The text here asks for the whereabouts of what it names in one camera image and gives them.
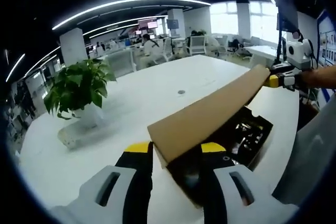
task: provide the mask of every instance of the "green leaves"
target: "green leaves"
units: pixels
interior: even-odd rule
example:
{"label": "green leaves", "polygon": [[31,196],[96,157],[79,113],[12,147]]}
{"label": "green leaves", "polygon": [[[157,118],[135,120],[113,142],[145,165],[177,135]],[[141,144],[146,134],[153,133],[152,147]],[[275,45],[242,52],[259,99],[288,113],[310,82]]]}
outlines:
{"label": "green leaves", "polygon": [[102,87],[97,89],[98,93],[100,93],[103,97],[107,98],[107,90],[106,87]]}
{"label": "green leaves", "polygon": [[81,75],[75,75],[75,76],[69,76],[69,81],[72,81],[74,83],[76,83],[78,86],[80,85],[82,79],[83,79],[83,76]]}
{"label": "green leaves", "polygon": [[116,78],[115,78],[115,76],[114,76],[113,73],[107,73],[107,74],[105,74],[104,79],[106,79],[108,81],[116,81]]}
{"label": "green leaves", "polygon": [[107,97],[107,81],[116,81],[114,73],[107,61],[84,60],[68,68],[62,69],[53,79],[50,92],[44,98],[48,113],[55,112],[59,118],[70,118],[62,112],[71,113],[84,109],[93,102],[102,107],[102,97]]}
{"label": "green leaves", "polygon": [[96,93],[93,89],[90,90],[92,102],[98,106],[102,107],[103,99],[99,93]]}

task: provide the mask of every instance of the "person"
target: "person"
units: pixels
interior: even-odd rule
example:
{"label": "person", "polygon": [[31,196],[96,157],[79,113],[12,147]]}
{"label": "person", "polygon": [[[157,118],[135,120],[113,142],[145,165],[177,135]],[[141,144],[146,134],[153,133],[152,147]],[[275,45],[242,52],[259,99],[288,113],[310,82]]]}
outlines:
{"label": "person", "polygon": [[[304,71],[298,85],[336,89],[336,65]],[[336,97],[297,132],[290,160],[273,195],[285,204],[300,205],[322,178],[336,149]]]}
{"label": "person", "polygon": [[103,50],[105,51],[105,45],[102,43],[100,43],[101,47],[103,48]]}
{"label": "person", "polygon": [[116,46],[117,46],[117,43],[113,39],[111,39],[110,40],[110,48],[114,49]]}
{"label": "person", "polygon": [[157,42],[152,40],[148,34],[144,34],[142,38],[145,56],[140,58],[140,69],[147,68],[148,65],[160,57],[162,53],[162,48]]}
{"label": "person", "polygon": [[26,83],[20,82],[17,85],[17,94],[14,97],[15,104],[17,106],[21,106],[23,111],[27,114],[30,115],[31,118],[35,117],[35,112],[34,110],[36,109],[32,97],[30,96],[28,88],[26,88]]}

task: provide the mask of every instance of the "window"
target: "window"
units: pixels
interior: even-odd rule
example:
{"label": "window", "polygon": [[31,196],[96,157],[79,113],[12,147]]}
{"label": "window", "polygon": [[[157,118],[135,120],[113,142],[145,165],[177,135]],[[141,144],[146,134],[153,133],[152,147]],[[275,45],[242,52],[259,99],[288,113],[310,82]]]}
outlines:
{"label": "window", "polygon": [[[166,29],[165,29],[165,30],[166,30],[166,33],[168,33],[168,31],[169,31],[169,30],[168,30],[168,25],[167,25],[167,19],[168,19],[168,18],[166,17],[166,18],[165,18],[165,23],[164,23],[164,24],[165,24],[165,28],[166,28]],[[158,24],[157,26],[158,26],[158,27],[155,29],[155,31],[156,31],[156,35],[164,34],[162,20],[163,20],[163,19],[161,19],[161,18],[157,20],[157,24]]]}
{"label": "window", "polygon": [[251,36],[278,43],[278,8],[273,3],[250,2]]}
{"label": "window", "polygon": [[236,2],[225,2],[210,6],[211,32],[213,34],[238,34]]}

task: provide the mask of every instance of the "office chair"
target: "office chair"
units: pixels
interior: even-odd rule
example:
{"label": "office chair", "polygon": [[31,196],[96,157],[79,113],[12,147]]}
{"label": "office chair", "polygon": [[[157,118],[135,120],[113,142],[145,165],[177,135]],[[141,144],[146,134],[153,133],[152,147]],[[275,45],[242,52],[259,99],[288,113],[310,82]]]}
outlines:
{"label": "office chair", "polygon": [[193,55],[206,55],[205,49],[205,36],[192,36],[190,37],[190,47],[188,49],[188,54]]}
{"label": "office chair", "polygon": [[167,38],[163,43],[163,51],[162,54],[156,58],[154,61],[155,64],[162,64],[170,61],[173,58],[172,51],[172,38]]}

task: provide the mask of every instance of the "round table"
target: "round table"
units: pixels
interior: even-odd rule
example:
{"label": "round table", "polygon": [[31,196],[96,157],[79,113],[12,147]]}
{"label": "round table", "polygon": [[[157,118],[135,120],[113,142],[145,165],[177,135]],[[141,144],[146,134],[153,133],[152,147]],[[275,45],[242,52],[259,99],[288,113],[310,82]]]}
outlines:
{"label": "round table", "polygon": [[[147,126],[211,94],[248,71],[206,56],[187,57],[128,74],[109,82],[103,101],[106,126],[90,136],[87,146],[68,150],[58,131],[64,121],[47,113],[29,127],[21,151],[20,170],[33,194],[47,209],[67,205],[80,186],[107,165],[114,165],[132,143],[150,139]],[[288,163],[296,135],[299,94],[262,87],[248,106],[274,126],[260,151],[255,173],[273,191]],[[202,223],[195,208],[154,152],[153,190],[148,223]]]}

